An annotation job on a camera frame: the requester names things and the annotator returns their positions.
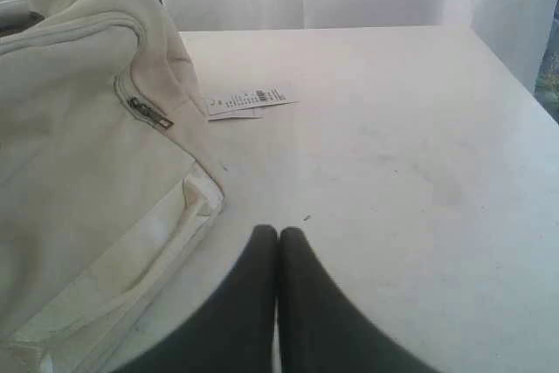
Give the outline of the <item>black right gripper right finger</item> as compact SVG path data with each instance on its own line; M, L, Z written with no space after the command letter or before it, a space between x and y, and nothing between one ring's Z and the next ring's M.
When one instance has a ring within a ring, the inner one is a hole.
M284 372L433 372L371 323L328 275L304 232L279 236L279 351Z

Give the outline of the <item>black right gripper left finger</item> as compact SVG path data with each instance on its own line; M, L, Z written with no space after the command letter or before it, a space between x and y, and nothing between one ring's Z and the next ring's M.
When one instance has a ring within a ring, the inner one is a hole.
M179 328L119 372L271 372L278 233L257 225L233 268Z

